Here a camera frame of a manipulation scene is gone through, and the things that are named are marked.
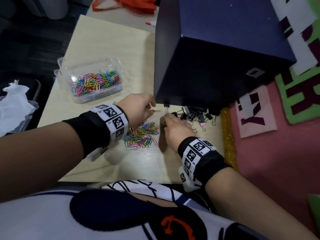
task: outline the hand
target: hand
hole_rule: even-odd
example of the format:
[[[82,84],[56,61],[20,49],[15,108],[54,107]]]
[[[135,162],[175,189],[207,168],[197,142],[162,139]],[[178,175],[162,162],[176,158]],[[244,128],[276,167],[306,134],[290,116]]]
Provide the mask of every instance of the hand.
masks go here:
[[[167,127],[164,128],[165,138],[167,144],[175,152],[178,152],[178,147],[184,139],[190,136],[197,137],[197,135],[193,132],[191,125],[187,121],[180,120],[173,114],[166,115],[164,119],[165,123],[167,124]]]
[[[151,106],[155,107],[156,102],[150,94],[131,93],[122,99],[117,105],[122,108],[129,119],[129,128],[140,125],[143,121],[154,114]]]

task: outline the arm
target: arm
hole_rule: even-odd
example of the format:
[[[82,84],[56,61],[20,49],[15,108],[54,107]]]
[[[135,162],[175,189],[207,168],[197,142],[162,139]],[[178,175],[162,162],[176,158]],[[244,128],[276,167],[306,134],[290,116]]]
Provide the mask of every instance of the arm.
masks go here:
[[[190,124],[165,116],[168,145],[180,156],[196,134]],[[267,197],[262,191],[224,163],[217,151],[203,155],[195,166],[198,179],[218,213],[270,239],[317,239],[305,226]]]
[[[156,105],[151,95],[130,94],[117,105],[125,112],[129,127],[135,127],[154,113],[150,103]],[[90,152],[109,144],[105,122],[87,113],[97,116],[105,127],[97,127],[82,114],[0,138],[0,202],[54,185]],[[93,144],[92,137],[101,144]]]

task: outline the person's left arm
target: person's left arm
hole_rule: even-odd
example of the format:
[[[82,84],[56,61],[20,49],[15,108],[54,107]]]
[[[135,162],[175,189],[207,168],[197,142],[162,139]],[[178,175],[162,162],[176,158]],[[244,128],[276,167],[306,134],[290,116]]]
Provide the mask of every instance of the person's left arm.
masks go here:
[[[153,115],[153,96],[130,94],[118,102],[129,127]],[[0,138],[0,201],[46,189],[89,153],[107,146],[110,131],[96,113]]]

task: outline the person's left hand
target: person's left hand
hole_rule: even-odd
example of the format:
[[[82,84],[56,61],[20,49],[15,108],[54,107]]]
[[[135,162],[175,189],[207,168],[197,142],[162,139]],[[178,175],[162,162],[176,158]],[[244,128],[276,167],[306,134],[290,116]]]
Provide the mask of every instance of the person's left hand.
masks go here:
[[[156,102],[150,94],[131,93],[122,99],[117,105],[122,108],[129,119],[129,128],[140,125],[154,114],[150,104],[155,107]]]

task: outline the table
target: table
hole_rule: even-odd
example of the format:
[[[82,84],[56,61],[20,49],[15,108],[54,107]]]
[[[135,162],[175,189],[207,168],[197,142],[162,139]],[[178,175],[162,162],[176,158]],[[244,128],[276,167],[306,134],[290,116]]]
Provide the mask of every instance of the table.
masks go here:
[[[104,0],[98,6],[99,8],[110,7],[116,4],[115,0]],[[154,12],[154,14],[137,14],[130,11],[128,8],[119,7],[116,9],[102,11],[102,12],[94,12],[92,10],[92,4],[90,5],[87,16],[105,20],[111,23],[121,24],[132,28],[141,29],[147,32],[154,33],[156,28],[147,25],[148,21],[156,21],[158,16],[159,7]]]
[[[123,91],[85,104],[76,104],[70,95],[62,92],[56,81],[38,126],[76,117],[102,103],[118,102],[130,93],[153,94],[154,46],[154,33],[81,15],[65,55],[66,65],[101,57],[117,57],[124,69]],[[156,112],[149,120],[159,124],[165,109],[163,104],[157,104],[155,109],[161,112]],[[170,106],[169,111],[180,109],[179,106]],[[205,132],[199,125],[194,128],[198,129],[199,137],[206,138],[224,155],[219,117],[217,125],[208,123]],[[94,162],[82,160],[61,181],[113,182],[146,179],[157,183],[181,183],[178,174],[181,159],[170,148],[163,153],[154,145],[149,149],[127,151],[123,141],[110,147]]]

